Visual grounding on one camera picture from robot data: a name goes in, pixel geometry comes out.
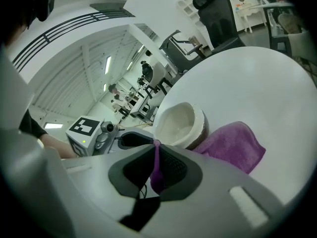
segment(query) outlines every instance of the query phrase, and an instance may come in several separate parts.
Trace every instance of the purple cloth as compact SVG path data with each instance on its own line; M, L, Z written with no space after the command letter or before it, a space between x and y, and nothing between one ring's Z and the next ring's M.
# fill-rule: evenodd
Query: purple cloth
M155 159L154 159L154 169L150 175L151 187L157 193L160 194L164 190L164 180L163 174L159 169L159 145L158 140L154 140L155 145Z
M229 162L249 174L266 149L245 123L236 121L217 129L193 151Z

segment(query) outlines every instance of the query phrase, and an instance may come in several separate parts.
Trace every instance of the ceiling light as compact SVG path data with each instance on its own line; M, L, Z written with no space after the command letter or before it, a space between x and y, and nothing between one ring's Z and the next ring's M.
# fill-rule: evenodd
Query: ceiling light
M47 122L44 126L44 129L59 129L62 127L63 127L63 124L61 124L61 123L49 123L49 122Z
M130 62L129 66L127 67L127 70L131 67L131 65L132 65L132 62Z
M142 47L139 49L138 53L141 52L142 48L144 48L144 45L142 45Z
M108 71L109 71L110 61L111 61L111 57L108 57L107 58L107 63L106 63L105 74L107 74Z

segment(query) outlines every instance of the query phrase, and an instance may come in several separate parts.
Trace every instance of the white bowl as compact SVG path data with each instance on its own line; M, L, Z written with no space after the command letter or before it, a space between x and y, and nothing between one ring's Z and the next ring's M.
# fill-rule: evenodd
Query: white bowl
M154 128L154 138L162 144L187 149L194 149L208 133L208 121L203 111L187 102L165 110Z

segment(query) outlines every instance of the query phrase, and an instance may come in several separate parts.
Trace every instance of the person's arm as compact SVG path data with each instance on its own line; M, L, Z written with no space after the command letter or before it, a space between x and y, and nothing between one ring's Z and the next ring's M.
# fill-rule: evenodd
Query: person's arm
M48 134L43 134L42 136L40 136L39 139L44 144L44 146L55 148L58 151L61 159L70 159L77 157L69 144L62 142L57 138L54 138Z

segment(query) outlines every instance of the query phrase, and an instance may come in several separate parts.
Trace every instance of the white round table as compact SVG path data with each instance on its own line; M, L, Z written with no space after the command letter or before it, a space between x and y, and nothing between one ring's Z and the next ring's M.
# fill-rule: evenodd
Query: white round table
M305 185L317 163L317 89L292 59L266 48L216 54L186 73L164 98L162 112L197 104L210 133L234 121L246 123L266 153L250 176L284 204Z

